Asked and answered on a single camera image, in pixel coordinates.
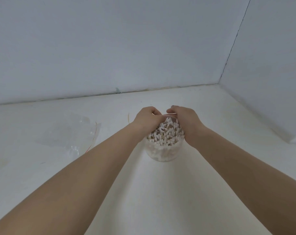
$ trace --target forearm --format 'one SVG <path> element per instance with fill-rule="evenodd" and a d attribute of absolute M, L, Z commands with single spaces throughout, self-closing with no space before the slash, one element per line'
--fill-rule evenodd
<path fill-rule="evenodd" d="M 142 137 L 130 124 L 69 164 L 0 220 L 0 234 L 84 234 Z"/>
<path fill-rule="evenodd" d="M 198 131 L 192 144 L 273 235 L 296 234 L 294 179 L 212 130 Z"/>

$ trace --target white wall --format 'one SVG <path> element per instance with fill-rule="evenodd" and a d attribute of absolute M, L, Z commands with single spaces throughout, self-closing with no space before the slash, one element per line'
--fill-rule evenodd
<path fill-rule="evenodd" d="M 0 0 L 0 103 L 218 82 L 249 0 Z"/>
<path fill-rule="evenodd" d="M 250 1 L 220 83 L 296 142 L 296 0 Z"/>

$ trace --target hand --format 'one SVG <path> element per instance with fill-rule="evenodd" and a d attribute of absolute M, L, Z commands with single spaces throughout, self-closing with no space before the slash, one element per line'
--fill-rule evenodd
<path fill-rule="evenodd" d="M 162 115 L 153 106 L 142 108 L 138 112 L 132 124 L 141 131 L 141 136 L 144 138 L 152 131 L 154 131 L 158 125 L 166 120 L 166 116 Z"/>
<path fill-rule="evenodd" d="M 197 143 L 195 141 L 197 135 L 207 130 L 193 109 L 172 106 L 166 112 L 170 114 L 176 113 L 174 116 L 177 117 L 182 129 L 185 131 L 185 140 L 192 147 Z"/>

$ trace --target white floor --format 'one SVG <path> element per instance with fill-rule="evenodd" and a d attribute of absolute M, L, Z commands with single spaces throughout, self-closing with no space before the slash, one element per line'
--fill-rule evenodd
<path fill-rule="evenodd" d="M 0 218 L 71 162 L 62 148 L 36 143 L 56 119 L 74 112 L 101 123 L 96 144 L 144 106 L 193 108 L 205 125 L 296 179 L 296 145 L 260 123 L 219 86 L 115 94 L 0 106 Z M 269 234 L 224 180 L 185 144 L 169 163 L 139 144 L 87 234 Z"/>

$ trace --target plastic jar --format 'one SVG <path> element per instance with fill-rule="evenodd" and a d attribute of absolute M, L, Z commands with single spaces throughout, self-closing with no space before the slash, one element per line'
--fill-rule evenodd
<path fill-rule="evenodd" d="M 167 115 L 167 117 L 172 118 L 173 122 L 176 122 L 176 118 L 173 116 Z M 184 140 L 181 140 L 175 143 L 172 146 L 160 146 L 153 142 L 150 142 L 148 138 L 144 139 L 145 142 L 145 150 L 147 154 L 158 162 L 169 162 L 177 158 L 178 152 L 182 147 Z"/>

